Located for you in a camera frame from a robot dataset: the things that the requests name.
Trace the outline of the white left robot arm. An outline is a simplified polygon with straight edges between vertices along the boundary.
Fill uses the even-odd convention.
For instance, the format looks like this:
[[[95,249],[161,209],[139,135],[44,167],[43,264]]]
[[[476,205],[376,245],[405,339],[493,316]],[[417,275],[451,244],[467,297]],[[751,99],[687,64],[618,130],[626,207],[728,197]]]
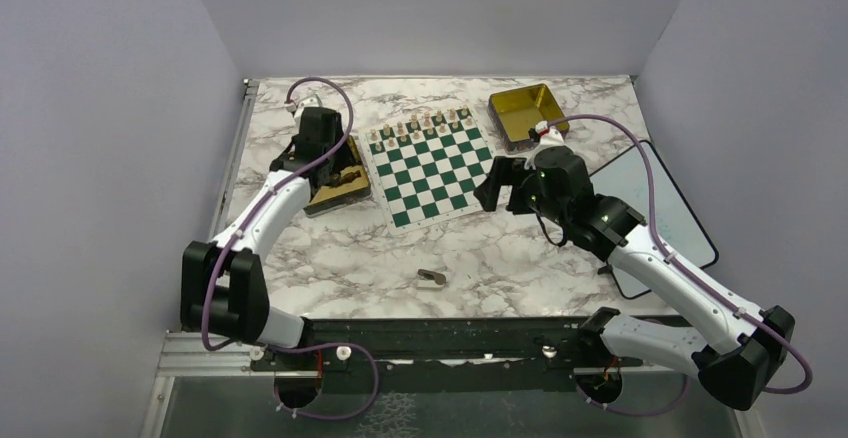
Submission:
[[[279,359],[294,369],[310,363],[315,344],[303,334],[304,318],[270,304],[262,262],[293,218],[352,159],[339,112],[306,106],[296,115],[291,150],[273,160],[243,212],[211,241],[193,241],[184,250],[180,294],[184,327],[276,346]]]

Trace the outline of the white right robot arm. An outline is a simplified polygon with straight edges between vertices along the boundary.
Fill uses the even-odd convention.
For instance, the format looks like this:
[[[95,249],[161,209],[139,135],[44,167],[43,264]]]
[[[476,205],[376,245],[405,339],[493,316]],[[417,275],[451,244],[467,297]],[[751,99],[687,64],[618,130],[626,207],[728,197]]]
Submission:
[[[577,338],[585,362],[600,365],[617,356],[658,364],[697,379],[717,401],[742,411],[766,391],[794,331],[787,310],[735,295],[655,240],[638,211],[595,192],[583,159],[565,146],[531,161],[496,157],[474,196],[492,212],[504,186],[511,189],[507,211],[556,223],[567,242],[637,278],[688,323],[659,325],[603,308]]]

